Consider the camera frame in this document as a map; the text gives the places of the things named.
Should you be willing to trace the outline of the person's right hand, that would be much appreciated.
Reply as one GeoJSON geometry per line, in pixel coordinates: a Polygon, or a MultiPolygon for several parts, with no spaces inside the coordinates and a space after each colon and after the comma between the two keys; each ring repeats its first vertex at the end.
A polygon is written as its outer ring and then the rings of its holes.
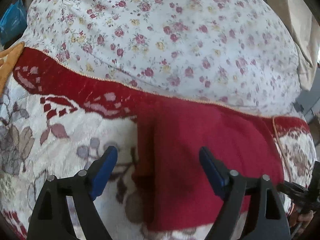
{"type": "Polygon", "coordinates": [[[293,227],[296,224],[302,223],[300,229],[306,229],[313,219],[313,211],[309,211],[306,214],[301,214],[298,212],[298,207],[295,206],[293,212],[289,217],[289,227],[293,227]]]}

